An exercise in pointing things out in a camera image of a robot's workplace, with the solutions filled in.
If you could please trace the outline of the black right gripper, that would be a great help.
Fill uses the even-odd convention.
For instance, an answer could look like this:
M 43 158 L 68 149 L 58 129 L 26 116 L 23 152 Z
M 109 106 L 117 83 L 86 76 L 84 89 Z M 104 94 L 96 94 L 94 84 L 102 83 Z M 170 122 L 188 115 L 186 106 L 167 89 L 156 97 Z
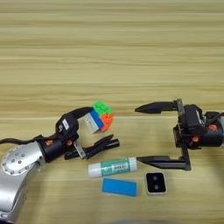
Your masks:
M 221 147 L 224 144 L 224 112 L 207 111 L 195 104 L 184 105 L 181 99 L 176 101 L 155 101 L 135 109 L 145 114 L 161 114 L 163 111 L 178 111 L 178 123 L 173 128 L 175 144 L 181 149 L 179 159 L 169 156 L 137 157 L 136 160 L 160 169 L 192 169 L 189 150 L 202 147 Z

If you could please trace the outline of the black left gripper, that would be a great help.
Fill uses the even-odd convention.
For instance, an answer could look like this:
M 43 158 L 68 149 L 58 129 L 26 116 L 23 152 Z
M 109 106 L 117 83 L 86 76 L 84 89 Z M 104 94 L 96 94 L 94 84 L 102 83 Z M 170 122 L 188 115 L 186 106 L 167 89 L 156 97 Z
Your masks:
M 92 111 L 92 107 L 83 107 L 77 108 L 71 111 L 71 114 L 76 118 L 80 119 L 85 116 L 87 113 Z M 86 152 L 78 143 L 76 137 L 69 137 L 68 139 L 62 139 L 58 136 L 51 136 L 48 138 L 41 138 L 38 140 L 40 148 L 43 152 L 45 161 L 47 163 L 51 163 L 56 158 L 61 156 L 64 157 L 65 160 L 69 160 L 72 158 L 91 158 L 95 156 L 97 153 L 109 149 L 112 145 L 114 135 L 105 136 L 104 138 L 97 141 L 94 145 L 87 147 Z

